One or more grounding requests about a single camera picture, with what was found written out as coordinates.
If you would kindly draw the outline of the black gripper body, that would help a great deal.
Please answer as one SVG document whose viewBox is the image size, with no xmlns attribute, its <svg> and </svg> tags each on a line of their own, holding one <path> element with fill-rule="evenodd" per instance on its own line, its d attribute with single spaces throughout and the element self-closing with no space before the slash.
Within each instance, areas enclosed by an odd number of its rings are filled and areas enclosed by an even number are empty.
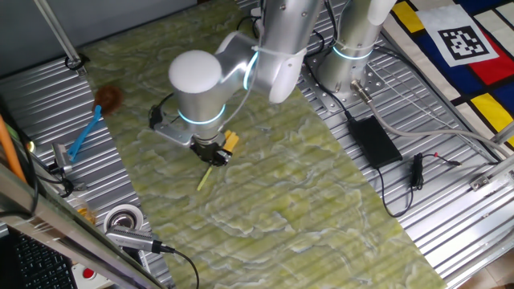
<svg viewBox="0 0 514 289">
<path fill-rule="evenodd" d="M 217 134 L 210 139 L 201 139 L 198 136 L 194 136 L 190 149 L 201 160 L 219 160 L 221 157 L 219 153 L 222 151 L 225 143 L 226 137 L 223 134 Z"/>
</svg>

